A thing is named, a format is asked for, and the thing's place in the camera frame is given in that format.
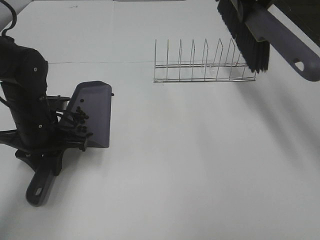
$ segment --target metal wire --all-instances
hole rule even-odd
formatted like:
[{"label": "metal wire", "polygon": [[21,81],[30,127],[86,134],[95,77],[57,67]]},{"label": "metal wire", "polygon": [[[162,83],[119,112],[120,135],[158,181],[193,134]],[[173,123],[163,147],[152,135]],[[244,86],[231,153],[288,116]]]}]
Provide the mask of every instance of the metal wire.
[{"label": "metal wire", "polygon": [[[243,59],[242,55],[240,52],[237,52],[238,49],[232,38],[229,41],[225,56],[223,55],[224,45],[221,38],[218,39],[216,49],[213,53],[210,53],[208,40],[205,39],[201,61],[195,61],[196,44],[194,39],[191,43],[191,52],[188,61],[183,61],[182,45],[183,43],[180,39],[178,48],[178,59],[177,61],[171,61],[169,59],[169,56],[171,55],[169,40],[167,40],[165,63],[163,63],[163,61],[157,62],[157,40],[155,40],[155,83],[252,82],[256,80],[257,73],[251,73],[251,71],[247,68],[248,65],[245,62],[241,61]],[[213,61],[209,60],[209,53],[212,54],[211,56],[214,56]],[[169,69],[177,69],[176,74],[174,74],[174,71],[169,71]]]}]

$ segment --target brush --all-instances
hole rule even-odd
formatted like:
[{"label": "brush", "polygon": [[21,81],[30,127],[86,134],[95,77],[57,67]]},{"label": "brush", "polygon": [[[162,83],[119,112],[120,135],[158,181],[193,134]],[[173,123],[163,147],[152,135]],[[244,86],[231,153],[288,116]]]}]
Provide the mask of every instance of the brush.
[{"label": "brush", "polygon": [[319,81],[319,56],[267,10],[273,2],[219,0],[218,11],[252,72],[268,70],[271,44],[303,78]]}]

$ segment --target screw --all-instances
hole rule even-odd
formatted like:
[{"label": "screw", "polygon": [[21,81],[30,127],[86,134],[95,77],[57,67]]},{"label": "screw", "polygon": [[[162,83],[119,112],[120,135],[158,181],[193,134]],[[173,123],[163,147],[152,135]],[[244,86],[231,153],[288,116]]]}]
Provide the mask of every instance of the screw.
[{"label": "screw", "polygon": [[42,95],[41,97],[39,97],[39,101],[42,102],[43,100],[45,100],[45,96]]}]

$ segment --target handle hole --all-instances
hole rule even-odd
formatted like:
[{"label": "handle hole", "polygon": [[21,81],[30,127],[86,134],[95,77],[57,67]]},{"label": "handle hole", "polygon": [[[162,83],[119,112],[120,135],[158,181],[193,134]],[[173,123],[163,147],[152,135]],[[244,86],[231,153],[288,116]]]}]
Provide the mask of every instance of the handle hole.
[{"label": "handle hole", "polygon": [[42,187],[39,187],[36,191],[35,191],[35,194],[36,196],[38,196],[42,191]]},{"label": "handle hole", "polygon": [[299,59],[295,59],[295,60],[293,60],[293,62],[294,62],[294,64],[295,64],[295,66],[296,66],[301,72],[304,71],[305,65],[304,65],[304,63],[303,63],[302,61],[300,61]]}]

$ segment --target white table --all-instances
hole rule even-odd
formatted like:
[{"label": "white table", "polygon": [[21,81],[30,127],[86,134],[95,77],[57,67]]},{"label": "white table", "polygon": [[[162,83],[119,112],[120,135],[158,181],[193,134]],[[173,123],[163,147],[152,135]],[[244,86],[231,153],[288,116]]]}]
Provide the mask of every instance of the white table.
[{"label": "white table", "polygon": [[[228,38],[215,8],[37,1],[19,14],[11,35],[52,63],[48,95],[101,80],[115,96],[110,148],[68,150],[44,206],[26,202],[34,173],[1,146],[1,240],[319,239],[319,83],[274,49],[256,82],[153,83],[155,38]],[[13,128],[0,111],[1,130]]]}]

